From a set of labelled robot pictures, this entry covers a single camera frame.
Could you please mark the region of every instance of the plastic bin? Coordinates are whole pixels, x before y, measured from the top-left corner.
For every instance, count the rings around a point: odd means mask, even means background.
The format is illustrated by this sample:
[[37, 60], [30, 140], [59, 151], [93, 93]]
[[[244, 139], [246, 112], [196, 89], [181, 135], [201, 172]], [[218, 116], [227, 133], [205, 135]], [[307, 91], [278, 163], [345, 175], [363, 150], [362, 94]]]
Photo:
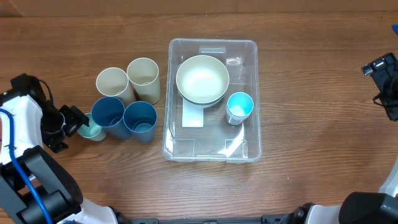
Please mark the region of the plastic bin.
[[[216, 105], [203, 110], [202, 128], [182, 127], [182, 97], [175, 76], [188, 58], [209, 55], [229, 71], [229, 87]], [[169, 72], [164, 119], [163, 156], [171, 161], [256, 162], [262, 154], [257, 45], [251, 40], [174, 39], [169, 46]], [[254, 101], [252, 114], [232, 126], [226, 121], [226, 102], [243, 91]]]

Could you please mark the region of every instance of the wooden table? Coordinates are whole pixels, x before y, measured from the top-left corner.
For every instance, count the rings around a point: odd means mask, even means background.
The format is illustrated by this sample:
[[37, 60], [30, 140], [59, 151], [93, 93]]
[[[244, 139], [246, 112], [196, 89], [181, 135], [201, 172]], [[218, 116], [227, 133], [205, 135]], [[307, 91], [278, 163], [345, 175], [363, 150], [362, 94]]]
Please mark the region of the wooden table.
[[[166, 92], [176, 37], [251, 39], [259, 47], [263, 155], [253, 164], [163, 158], [165, 96], [155, 141], [67, 139], [54, 158], [86, 198], [129, 218], [258, 217], [305, 202], [340, 204], [377, 192], [396, 160], [398, 126], [372, 103], [361, 67], [398, 51], [396, 12], [0, 19], [0, 90], [21, 73], [44, 79], [56, 106], [89, 112], [95, 78], [154, 59]], [[0, 213], [1, 223], [11, 223]]]

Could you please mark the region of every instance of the dark blue cup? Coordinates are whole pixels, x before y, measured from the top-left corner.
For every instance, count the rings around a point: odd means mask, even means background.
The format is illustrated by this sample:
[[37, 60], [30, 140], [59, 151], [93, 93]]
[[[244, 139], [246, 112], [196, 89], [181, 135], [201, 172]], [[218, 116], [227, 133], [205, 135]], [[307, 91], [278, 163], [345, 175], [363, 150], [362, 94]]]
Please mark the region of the dark blue cup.
[[132, 135], [123, 122], [124, 104], [113, 96], [95, 102], [91, 115], [95, 123], [119, 139], [129, 139]]
[[137, 141], [148, 143], [154, 140], [157, 113], [150, 103], [137, 101], [130, 104], [124, 111], [123, 121]]

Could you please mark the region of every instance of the beige cup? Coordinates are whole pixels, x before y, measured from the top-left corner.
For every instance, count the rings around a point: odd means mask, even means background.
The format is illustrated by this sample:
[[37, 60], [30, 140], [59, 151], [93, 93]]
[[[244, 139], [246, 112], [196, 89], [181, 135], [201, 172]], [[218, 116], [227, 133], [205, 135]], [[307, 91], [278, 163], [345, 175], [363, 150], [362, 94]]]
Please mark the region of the beige cup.
[[134, 89], [140, 100], [155, 104], [160, 100], [159, 68], [149, 58], [137, 58], [127, 68]]
[[97, 90], [104, 96], [116, 96], [124, 107], [136, 101], [129, 78], [120, 68], [107, 68], [97, 77]]

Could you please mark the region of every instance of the white paper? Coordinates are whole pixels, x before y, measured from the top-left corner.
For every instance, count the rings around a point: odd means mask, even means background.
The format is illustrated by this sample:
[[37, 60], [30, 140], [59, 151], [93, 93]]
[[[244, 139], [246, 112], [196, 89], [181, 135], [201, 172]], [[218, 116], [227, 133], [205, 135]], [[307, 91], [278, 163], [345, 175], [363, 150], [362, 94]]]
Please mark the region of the white paper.
[[203, 127], [203, 108], [182, 98], [182, 126], [185, 128]]

